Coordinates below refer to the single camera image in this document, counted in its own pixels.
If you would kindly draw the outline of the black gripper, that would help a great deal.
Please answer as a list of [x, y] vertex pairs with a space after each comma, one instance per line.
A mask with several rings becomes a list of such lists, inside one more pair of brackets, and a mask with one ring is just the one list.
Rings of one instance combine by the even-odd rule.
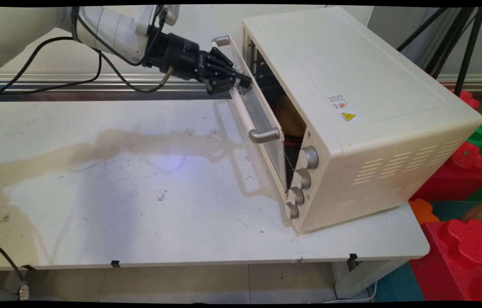
[[[225, 93], [236, 86], [248, 88], [252, 84], [252, 78], [237, 74], [233, 61], [217, 47], [206, 53], [200, 51], [198, 43], [172, 33], [160, 33], [157, 37], [157, 68], [162, 73], [173, 68], [171, 75], [181, 80], [204, 78], [209, 95]], [[212, 71], [227, 75], [212, 77]]]

